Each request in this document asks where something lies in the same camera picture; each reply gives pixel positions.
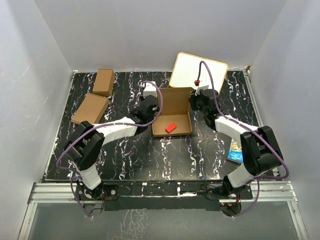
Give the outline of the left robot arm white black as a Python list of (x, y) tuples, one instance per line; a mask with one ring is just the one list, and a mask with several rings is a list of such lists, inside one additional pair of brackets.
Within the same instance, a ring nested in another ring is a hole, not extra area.
[(163, 98), (148, 95), (127, 116), (108, 123), (90, 124), (83, 121), (70, 135), (62, 156), (75, 166), (78, 181), (87, 198), (98, 200), (103, 195), (103, 181), (96, 160), (101, 148), (118, 139), (133, 137), (148, 129), (161, 114)]

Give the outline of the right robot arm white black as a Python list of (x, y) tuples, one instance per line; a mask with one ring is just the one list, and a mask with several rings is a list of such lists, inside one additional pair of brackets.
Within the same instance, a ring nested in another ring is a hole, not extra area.
[(242, 149), (242, 164), (223, 178), (221, 186), (211, 191), (230, 199), (258, 176), (282, 165), (283, 156), (269, 126), (245, 124), (220, 110), (218, 92), (211, 89), (193, 90), (189, 103), (193, 111), (203, 114), (206, 125), (238, 141)]

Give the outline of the red rectangular block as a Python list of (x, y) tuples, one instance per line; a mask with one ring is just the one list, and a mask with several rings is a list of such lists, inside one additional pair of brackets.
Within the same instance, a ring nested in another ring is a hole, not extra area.
[(177, 125), (175, 123), (170, 124), (169, 126), (167, 126), (165, 128), (165, 131), (169, 134), (171, 133), (173, 130), (175, 130), (177, 128)]

